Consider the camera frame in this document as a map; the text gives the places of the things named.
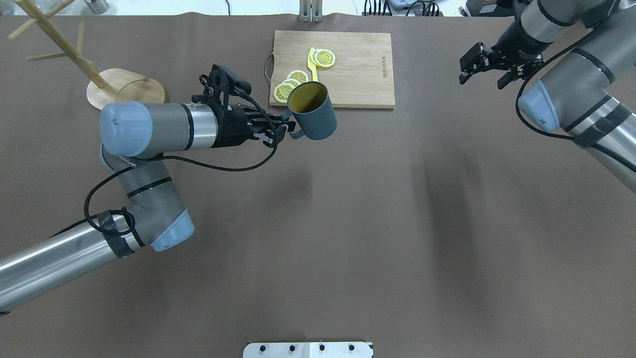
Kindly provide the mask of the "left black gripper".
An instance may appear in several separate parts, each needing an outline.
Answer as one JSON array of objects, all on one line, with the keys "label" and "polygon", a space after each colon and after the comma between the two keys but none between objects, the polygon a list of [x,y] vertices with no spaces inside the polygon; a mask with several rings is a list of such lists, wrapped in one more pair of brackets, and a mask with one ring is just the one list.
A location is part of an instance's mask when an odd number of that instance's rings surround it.
[{"label": "left black gripper", "polygon": [[215,148],[239,146],[247,140],[261,140],[266,147],[273,149],[286,136],[287,131],[252,131],[252,129],[277,128],[283,124],[280,116],[271,113],[264,114],[261,111],[250,110],[247,117],[245,107],[240,104],[215,104],[214,115],[217,121]]}]

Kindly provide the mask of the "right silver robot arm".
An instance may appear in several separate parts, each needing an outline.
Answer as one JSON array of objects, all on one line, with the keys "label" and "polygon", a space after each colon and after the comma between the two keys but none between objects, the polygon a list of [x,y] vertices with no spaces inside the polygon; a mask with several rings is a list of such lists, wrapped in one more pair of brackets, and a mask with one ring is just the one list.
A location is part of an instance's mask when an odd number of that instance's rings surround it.
[{"label": "right silver robot arm", "polygon": [[[515,109],[541,135],[588,151],[635,190],[635,112],[607,88],[635,66],[633,0],[506,0],[515,20],[493,47],[460,58],[460,84],[504,71],[499,89],[522,79]],[[562,135],[555,133],[563,130]]]}]

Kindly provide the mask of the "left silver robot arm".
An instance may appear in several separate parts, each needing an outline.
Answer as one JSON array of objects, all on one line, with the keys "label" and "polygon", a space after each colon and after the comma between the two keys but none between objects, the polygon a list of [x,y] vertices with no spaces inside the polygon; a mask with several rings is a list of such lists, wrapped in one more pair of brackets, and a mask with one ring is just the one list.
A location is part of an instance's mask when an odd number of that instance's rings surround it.
[{"label": "left silver robot arm", "polygon": [[110,175],[87,194],[83,218],[46,241],[1,261],[1,314],[143,247],[157,252],[195,231],[165,162],[180,150],[261,140],[276,150],[294,129],[289,115],[259,105],[195,103],[107,105],[99,154]]}]

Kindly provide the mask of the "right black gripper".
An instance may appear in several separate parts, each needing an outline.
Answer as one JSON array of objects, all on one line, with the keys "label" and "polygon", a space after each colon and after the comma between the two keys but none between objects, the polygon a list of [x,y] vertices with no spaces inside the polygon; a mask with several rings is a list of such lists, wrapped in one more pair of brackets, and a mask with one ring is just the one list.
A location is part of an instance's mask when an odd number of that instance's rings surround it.
[{"label": "right black gripper", "polygon": [[538,41],[523,29],[520,20],[515,20],[492,47],[475,43],[460,59],[459,84],[465,84],[472,75],[496,70],[508,70],[497,80],[497,88],[504,89],[516,80],[531,79],[542,67],[543,58],[537,57],[547,48],[547,43]]}]

